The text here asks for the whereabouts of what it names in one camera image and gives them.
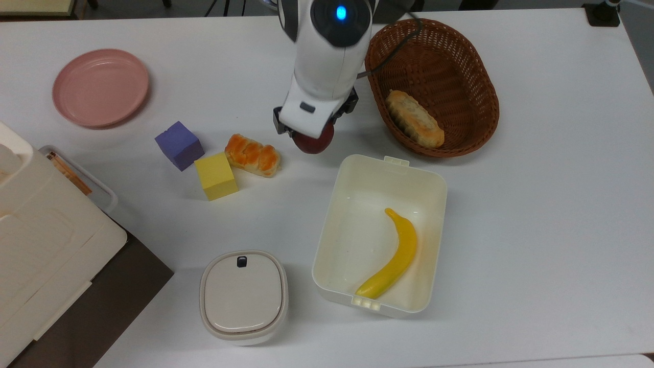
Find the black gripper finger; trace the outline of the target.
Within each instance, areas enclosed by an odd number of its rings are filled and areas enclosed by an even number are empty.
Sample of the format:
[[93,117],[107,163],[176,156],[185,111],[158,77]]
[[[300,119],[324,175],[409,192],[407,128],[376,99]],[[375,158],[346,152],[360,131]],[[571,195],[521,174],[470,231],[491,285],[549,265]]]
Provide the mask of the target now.
[[351,112],[353,112],[353,110],[357,106],[357,103],[358,103],[358,94],[356,89],[352,88],[349,95],[341,105],[341,107],[339,107],[339,109],[337,109],[337,111],[334,112],[334,114],[332,115],[332,122],[334,123],[337,119],[342,117],[344,114],[350,114]]
[[281,107],[273,109],[273,125],[275,126],[276,133],[279,135],[286,134],[288,136],[294,135],[294,130],[285,125],[280,119]]

